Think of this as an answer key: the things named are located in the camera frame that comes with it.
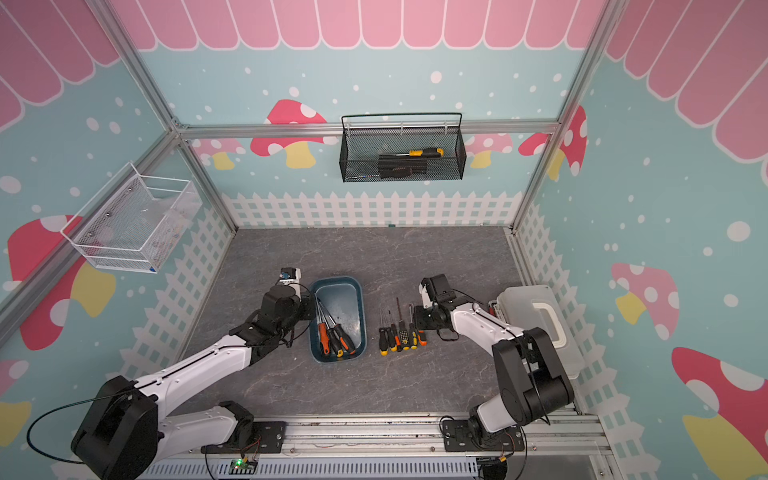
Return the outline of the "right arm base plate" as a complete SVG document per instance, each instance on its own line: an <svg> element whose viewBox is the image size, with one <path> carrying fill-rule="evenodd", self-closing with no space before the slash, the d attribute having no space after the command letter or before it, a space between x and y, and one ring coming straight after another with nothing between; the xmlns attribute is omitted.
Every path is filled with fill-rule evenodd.
<svg viewBox="0 0 768 480"><path fill-rule="evenodd" d="M451 416L443 416L438 425L447 452L516 453L526 449L518 426L489 433L474 418L457 420Z"/></svg>

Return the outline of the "yellow collar screwdriver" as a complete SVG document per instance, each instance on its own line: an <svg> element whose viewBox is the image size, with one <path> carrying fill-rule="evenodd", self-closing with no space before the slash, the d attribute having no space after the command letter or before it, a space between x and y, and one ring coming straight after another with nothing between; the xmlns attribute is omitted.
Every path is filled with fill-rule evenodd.
<svg viewBox="0 0 768 480"><path fill-rule="evenodd" d="M397 312L398 312L398 342L399 342L399 351L408 351L411 348L411 340L408 328L406 326L406 322L404 321L403 315L402 315L402 309L399 298L396 298L396 306L397 306Z"/></svg>

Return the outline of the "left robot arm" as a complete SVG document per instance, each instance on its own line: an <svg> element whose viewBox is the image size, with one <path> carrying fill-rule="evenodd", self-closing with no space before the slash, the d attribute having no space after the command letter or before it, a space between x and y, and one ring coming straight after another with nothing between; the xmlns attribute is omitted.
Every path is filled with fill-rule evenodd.
<svg viewBox="0 0 768 480"><path fill-rule="evenodd" d="M138 379L105 382L74 435L73 454L100 479L136 479L155 462L189 450L223 445L245 451L260 443L253 415L235 401L191 414L175 410L264 359L286 344L297 323L314 316L311 292L277 283L259 309L209 347Z"/></svg>

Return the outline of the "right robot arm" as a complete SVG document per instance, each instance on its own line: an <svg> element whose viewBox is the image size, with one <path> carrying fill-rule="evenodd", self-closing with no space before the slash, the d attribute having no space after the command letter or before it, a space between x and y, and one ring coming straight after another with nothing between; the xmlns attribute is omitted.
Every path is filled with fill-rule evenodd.
<svg viewBox="0 0 768 480"><path fill-rule="evenodd" d="M499 393L470 411L464 429L478 447L491 449L575 400L572 380L583 359L549 286L510 287L493 308L451 287L444 275L424 278L419 293L418 328L449 330L493 358Z"/></svg>

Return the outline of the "teal plastic storage box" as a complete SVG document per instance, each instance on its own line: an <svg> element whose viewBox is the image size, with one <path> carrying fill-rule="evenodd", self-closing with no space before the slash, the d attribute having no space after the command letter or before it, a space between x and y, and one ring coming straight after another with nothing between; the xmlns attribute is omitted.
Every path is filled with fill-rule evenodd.
<svg viewBox="0 0 768 480"><path fill-rule="evenodd" d="M350 276L319 279L310 286L310 291L318 300L317 312L309 329L309 348L314 360L321 364L346 361L359 358L367 346L363 291L360 283ZM332 326L340 326L351 340L351 350L342 356L338 350L328 344L325 353L318 328L324 323L328 334L332 335Z"/></svg>

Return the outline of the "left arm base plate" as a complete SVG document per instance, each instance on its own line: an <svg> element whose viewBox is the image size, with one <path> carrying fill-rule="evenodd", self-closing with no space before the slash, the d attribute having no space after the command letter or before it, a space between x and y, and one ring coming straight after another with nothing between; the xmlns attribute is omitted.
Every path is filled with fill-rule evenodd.
<svg viewBox="0 0 768 480"><path fill-rule="evenodd" d="M282 421L240 422L223 443L201 447L204 454L278 454L286 438L287 423Z"/></svg>

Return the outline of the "black grey screwdriver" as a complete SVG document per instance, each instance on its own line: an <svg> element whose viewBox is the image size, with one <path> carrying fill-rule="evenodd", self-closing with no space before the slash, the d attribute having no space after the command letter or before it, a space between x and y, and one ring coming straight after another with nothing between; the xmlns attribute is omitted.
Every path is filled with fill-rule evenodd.
<svg viewBox="0 0 768 480"><path fill-rule="evenodd" d="M337 358L341 358L344 355L341 341L339 340L336 332L333 330L330 317L321 302L318 302L318 311L320 313L321 320L325 325L326 337L328 338L329 347Z"/></svg>

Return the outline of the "black orange hex screwdriver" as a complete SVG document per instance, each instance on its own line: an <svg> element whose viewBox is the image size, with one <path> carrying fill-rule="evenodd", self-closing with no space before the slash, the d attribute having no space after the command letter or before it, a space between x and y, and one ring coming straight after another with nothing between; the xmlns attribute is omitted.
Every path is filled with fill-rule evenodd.
<svg viewBox="0 0 768 480"><path fill-rule="evenodd" d="M334 319L330 314L327 315L330 326L332 327L335 337L341 346L341 356L344 354L353 355L356 352L356 347L351 337L346 333L343 327Z"/></svg>

